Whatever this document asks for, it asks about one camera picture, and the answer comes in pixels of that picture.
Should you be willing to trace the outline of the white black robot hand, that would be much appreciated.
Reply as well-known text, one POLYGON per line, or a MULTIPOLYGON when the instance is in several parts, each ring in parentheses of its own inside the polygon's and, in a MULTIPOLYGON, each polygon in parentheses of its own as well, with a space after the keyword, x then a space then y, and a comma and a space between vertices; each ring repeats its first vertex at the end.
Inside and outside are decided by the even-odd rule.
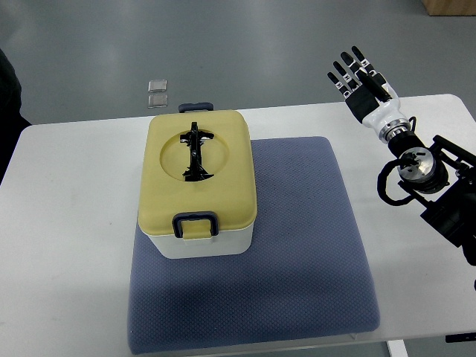
POLYGON ((411 128, 409 119, 401 113, 398 94, 358 47, 342 52, 341 61, 335 61, 333 67, 327 73, 329 80, 354 118, 372 129, 380 141, 387 144, 411 128))

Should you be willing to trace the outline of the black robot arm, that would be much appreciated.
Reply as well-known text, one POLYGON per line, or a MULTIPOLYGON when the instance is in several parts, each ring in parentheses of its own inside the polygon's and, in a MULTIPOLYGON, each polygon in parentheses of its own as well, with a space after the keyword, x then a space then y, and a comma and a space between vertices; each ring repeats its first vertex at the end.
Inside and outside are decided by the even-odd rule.
POLYGON ((377 193, 388 205, 399 207, 418 201, 421 214, 440 235, 461 248, 469 265, 475 265, 475 155, 436 135, 426 147, 414 133, 416 118, 384 125, 379 137, 395 156, 377 177, 377 193), (387 178, 396 169, 398 185, 408 194, 392 199, 387 178))

